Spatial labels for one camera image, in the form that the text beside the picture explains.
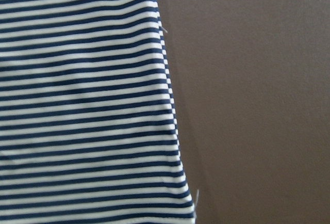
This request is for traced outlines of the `navy white striped polo shirt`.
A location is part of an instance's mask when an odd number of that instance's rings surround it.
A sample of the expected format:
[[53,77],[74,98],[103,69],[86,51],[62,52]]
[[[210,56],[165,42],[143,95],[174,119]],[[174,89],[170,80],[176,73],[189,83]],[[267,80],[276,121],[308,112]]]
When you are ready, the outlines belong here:
[[1,0],[1,223],[195,223],[157,0]]

